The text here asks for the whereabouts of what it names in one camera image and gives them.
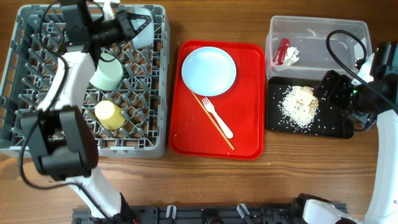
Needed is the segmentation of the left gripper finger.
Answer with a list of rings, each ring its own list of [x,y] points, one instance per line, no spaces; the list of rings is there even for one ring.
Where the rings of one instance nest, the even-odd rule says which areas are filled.
[[[144,19],[146,22],[152,21],[151,16],[148,15],[136,14],[131,12],[129,12],[127,15],[130,20]]]
[[[135,28],[135,30],[139,31],[139,33],[137,34],[137,37],[150,37],[151,36],[152,21],[151,22],[132,21],[132,25],[133,25],[133,28]]]

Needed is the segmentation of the light blue bowl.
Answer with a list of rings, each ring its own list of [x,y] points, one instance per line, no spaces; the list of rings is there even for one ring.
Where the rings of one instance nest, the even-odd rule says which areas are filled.
[[[135,36],[135,38],[133,38],[132,43],[134,49],[141,49],[152,45],[154,40],[154,21],[152,13],[144,7],[133,7],[131,12],[149,16],[151,19],[150,23],[137,36]]]

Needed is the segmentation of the food scraps rice pile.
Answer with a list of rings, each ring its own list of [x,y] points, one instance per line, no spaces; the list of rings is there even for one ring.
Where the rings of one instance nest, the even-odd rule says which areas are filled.
[[[314,118],[319,99],[313,96],[313,88],[293,87],[283,101],[284,114],[290,116],[300,127],[304,127]]]

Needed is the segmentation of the green ceramic bowl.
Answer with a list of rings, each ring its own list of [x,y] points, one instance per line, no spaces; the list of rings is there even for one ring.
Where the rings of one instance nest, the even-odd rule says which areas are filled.
[[[110,60],[110,62],[99,60],[97,69],[90,79],[90,83],[100,90],[112,91],[122,80],[123,66],[111,54],[102,53],[101,57],[105,60]]]

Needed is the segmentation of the red snack wrapper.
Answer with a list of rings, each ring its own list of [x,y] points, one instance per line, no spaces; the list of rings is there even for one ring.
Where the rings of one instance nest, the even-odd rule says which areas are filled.
[[[277,49],[277,52],[275,53],[272,61],[276,65],[282,65],[284,63],[284,59],[287,53],[287,49],[289,48],[290,41],[289,39],[282,39],[279,48]]]

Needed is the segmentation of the large white round plate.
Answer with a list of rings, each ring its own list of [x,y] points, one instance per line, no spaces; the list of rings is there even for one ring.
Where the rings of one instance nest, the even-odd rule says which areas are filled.
[[[200,47],[182,63],[182,79],[189,90],[201,96],[218,96],[228,91],[237,75],[233,58],[217,47]]]

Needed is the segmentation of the wooden chopstick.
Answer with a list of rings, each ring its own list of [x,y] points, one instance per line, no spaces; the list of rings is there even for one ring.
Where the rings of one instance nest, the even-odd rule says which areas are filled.
[[[228,138],[225,136],[224,132],[221,130],[221,128],[217,125],[217,123],[214,121],[214,119],[212,118],[212,116],[209,114],[209,112],[206,110],[204,104],[198,99],[198,97],[196,96],[196,94],[194,94],[194,92],[192,92],[192,95],[194,96],[194,98],[196,99],[196,101],[198,102],[198,104],[201,106],[201,108],[203,109],[203,111],[206,113],[207,117],[209,117],[210,121],[213,123],[213,126],[218,130],[218,132],[221,134],[221,136],[223,137],[223,139],[226,141],[226,143],[228,144],[228,146],[231,148],[231,150],[235,150],[234,146],[230,143],[230,141],[228,140]]]

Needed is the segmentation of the yellow plastic cup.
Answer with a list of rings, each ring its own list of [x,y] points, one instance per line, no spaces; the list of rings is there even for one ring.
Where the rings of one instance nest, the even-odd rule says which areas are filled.
[[[101,125],[110,130],[120,128],[124,123],[122,109],[108,100],[100,101],[95,106],[95,116]]]

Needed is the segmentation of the white plastic fork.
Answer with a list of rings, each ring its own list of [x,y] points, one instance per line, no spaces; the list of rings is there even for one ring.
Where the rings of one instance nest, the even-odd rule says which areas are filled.
[[[207,97],[204,97],[202,99],[202,103],[204,104],[205,109],[214,116],[214,118],[216,119],[217,123],[219,124],[219,126],[220,126],[221,130],[223,131],[223,133],[225,134],[225,136],[228,139],[233,138],[233,132],[226,125],[226,123],[221,119],[221,117],[218,115],[218,113],[216,112],[215,107],[211,103],[211,101]]]

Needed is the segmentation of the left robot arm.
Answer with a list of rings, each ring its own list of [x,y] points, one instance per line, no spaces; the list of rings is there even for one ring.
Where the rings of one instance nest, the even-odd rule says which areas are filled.
[[[134,42],[147,47],[154,39],[154,19],[144,7],[114,12],[100,6],[93,19],[87,0],[60,1],[65,21],[62,43],[54,56],[58,66],[45,98],[21,118],[24,141],[38,173],[69,186],[87,204],[93,223],[139,223],[122,193],[116,191],[98,167],[97,142],[81,108],[90,79],[101,60],[101,50]]]

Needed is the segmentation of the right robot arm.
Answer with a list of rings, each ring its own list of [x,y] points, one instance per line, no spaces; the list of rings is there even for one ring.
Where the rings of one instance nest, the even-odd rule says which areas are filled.
[[[346,75],[326,73],[314,90],[349,114],[373,114],[378,129],[379,152],[373,196],[365,223],[397,223],[397,42],[379,44],[370,57],[359,60],[367,82],[346,65]]]

